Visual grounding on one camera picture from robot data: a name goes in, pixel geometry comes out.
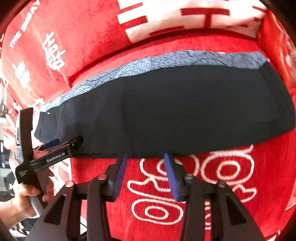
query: black garment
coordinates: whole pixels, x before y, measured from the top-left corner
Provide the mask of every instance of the black garment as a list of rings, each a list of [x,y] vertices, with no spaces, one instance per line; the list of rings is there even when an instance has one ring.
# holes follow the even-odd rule
[[[262,143],[295,126],[295,108],[279,74],[186,66],[122,77],[41,113],[43,143],[82,135],[76,157],[196,154]]]

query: gray handle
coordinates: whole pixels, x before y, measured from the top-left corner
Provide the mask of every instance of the gray handle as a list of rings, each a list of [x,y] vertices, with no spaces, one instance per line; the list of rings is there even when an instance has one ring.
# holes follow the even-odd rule
[[[31,205],[33,209],[35,210],[36,214],[38,216],[41,216],[41,214],[44,211],[44,208],[46,207],[46,203],[42,201],[42,196],[46,193],[46,185],[49,181],[48,177],[48,169],[43,169],[40,172],[37,172],[37,177],[41,186],[41,194],[35,197],[29,197],[29,200],[31,202]]]

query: screw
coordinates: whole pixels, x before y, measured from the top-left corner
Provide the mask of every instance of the screw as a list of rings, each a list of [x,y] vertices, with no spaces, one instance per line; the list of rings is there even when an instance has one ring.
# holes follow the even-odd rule
[[[193,174],[186,174],[185,179],[192,180],[194,178]]]
[[[225,182],[220,181],[220,182],[218,182],[217,184],[218,184],[218,186],[221,187],[221,188],[226,187],[226,183],[225,183]]]
[[[70,188],[70,187],[74,186],[74,182],[72,182],[72,181],[68,181],[68,182],[66,182],[65,186],[66,186],[67,188]]]
[[[101,175],[98,176],[98,179],[99,180],[105,180],[105,179],[107,179],[107,175],[106,174],[101,174]]]

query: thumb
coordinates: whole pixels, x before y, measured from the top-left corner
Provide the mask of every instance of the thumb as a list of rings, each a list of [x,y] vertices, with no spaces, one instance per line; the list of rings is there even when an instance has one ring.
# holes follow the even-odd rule
[[[36,187],[29,185],[29,184],[21,184],[18,189],[16,195],[19,196],[37,196],[41,193]]]

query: human hand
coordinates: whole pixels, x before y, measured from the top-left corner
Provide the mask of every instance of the human hand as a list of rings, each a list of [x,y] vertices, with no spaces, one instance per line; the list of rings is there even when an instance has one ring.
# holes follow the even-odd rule
[[[46,186],[46,194],[43,195],[42,200],[44,202],[50,201],[54,196],[54,185],[53,182],[49,179]],[[36,212],[34,211],[28,197],[29,196],[37,196],[41,193],[36,187],[28,184],[21,184],[16,192],[15,197],[11,200],[11,204],[15,207],[19,215],[22,219],[31,218],[36,216]]]

